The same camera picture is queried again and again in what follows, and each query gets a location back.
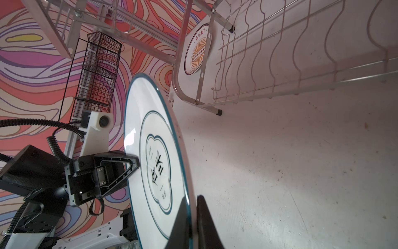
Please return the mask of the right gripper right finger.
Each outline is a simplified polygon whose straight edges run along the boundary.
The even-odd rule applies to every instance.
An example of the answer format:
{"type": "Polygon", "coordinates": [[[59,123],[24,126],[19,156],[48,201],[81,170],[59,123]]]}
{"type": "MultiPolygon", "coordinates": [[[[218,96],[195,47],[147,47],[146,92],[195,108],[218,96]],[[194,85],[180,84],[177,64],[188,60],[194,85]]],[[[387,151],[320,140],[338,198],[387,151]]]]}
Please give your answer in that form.
{"type": "Polygon", "coordinates": [[[204,196],[197,197],[199,249],[224,249],[204,196]]]}

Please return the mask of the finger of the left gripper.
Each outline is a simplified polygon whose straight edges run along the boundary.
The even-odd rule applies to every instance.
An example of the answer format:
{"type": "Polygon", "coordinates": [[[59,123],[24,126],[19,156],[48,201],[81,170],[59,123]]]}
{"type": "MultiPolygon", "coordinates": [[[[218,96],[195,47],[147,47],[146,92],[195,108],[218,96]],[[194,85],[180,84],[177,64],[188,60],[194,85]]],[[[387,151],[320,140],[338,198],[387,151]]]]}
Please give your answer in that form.
{"type": "Polygon", "coordinates": [[[140,167],[137,156],[126,154],[96,154],[93,162],[97,198],[104,198],[123,188],[128,178],[140,167]]]}

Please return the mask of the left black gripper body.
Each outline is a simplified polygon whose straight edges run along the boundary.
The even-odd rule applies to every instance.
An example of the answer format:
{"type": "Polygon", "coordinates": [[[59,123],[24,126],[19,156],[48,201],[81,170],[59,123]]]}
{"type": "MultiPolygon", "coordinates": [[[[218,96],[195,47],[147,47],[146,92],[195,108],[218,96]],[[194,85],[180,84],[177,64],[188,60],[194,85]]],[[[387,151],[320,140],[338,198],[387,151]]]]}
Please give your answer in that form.
{"type": "Polygon", "coordinates": [[[79,157],[65,167],[66,190],[69,195],[69,203],[73,207],[80,206],[93,199],[102,199],[97,198],[94,192],[94,155],[79,157]]]}

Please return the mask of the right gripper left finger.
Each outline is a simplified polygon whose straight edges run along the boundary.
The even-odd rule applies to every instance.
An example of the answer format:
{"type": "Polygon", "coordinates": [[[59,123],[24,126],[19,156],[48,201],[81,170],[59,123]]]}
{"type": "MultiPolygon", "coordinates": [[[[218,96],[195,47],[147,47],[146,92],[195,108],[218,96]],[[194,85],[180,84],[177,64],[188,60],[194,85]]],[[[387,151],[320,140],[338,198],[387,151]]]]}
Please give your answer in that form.
{"type": "Polygon", "coordinates": [[[188,249],[190,228],[188,208],[185,199],[181,200],[175,223],[165,249],[188,249]]]}

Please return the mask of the white black-rim plate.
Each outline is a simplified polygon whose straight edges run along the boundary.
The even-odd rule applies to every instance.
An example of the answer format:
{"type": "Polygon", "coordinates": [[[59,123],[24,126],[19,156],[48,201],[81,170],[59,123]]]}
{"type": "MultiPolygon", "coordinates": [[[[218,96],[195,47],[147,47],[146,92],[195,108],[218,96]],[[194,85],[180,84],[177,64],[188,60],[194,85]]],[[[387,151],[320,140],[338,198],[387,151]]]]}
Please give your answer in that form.
{"type": "Polygon", "coordinates": [[[130,82],[124,114],[124,151],[139,159],[128,187],[138,240],[143,249],[163,249],[177,231],[197,248],[197,207],[192,176],[175,113],[155,80],[144,73],[130,82]]]}

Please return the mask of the orange sunburst plate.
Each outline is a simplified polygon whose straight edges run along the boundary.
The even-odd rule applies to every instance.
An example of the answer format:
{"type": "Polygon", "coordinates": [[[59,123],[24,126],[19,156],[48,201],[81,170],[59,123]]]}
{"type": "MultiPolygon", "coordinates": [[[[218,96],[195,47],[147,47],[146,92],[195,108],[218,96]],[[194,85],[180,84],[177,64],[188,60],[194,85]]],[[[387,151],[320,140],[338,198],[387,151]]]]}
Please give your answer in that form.
{"type": "Polygon", "coordinates": [[[184,59],[184,72],[186,75],[192,75],[197,72],[203,63],[208,30],[208,23],[200,26],[188,45],[184,59]]]}

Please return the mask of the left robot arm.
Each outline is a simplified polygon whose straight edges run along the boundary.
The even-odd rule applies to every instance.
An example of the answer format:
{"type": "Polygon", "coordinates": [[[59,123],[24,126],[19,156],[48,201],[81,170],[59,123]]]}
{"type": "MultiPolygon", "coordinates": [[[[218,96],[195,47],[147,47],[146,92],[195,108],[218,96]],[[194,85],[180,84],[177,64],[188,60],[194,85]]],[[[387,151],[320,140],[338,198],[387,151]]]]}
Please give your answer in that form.
{"type": "Polygon", "coordinates": [[[78,135],[83,147],[78,159],[71,159],[60,149],[54,135],[47,138],[47,153],[32,145],[16,156],[1,155],[1,189],[22,196],[23,205],[16,212],[1,241],[3,249],[106,249],[126,244],[137,248],[138,235],[132,210],[81,235],[59,238],[51,233],[67,205],[89,203],[89,214],[99,216],[105,198],[126,187],[128,178],[140,161],[121,151],[108,149],[111,114],[92,112],[70,123],[45,119],[4,119],[1,127],[48,126],[78,135]]]}

